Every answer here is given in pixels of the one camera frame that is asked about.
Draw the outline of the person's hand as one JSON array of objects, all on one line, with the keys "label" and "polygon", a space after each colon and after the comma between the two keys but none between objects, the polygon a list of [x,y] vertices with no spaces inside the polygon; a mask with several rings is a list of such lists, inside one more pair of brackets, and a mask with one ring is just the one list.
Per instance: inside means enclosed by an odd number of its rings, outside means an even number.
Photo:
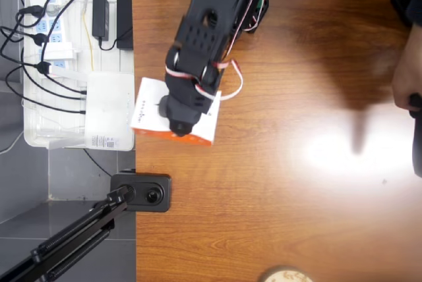
[{"label": "person's hand", "polygon": [[395,104],[408,111],[418,111],[410,105],[410,96],[421,95],[421,27],[414,24],[392,80]]}]

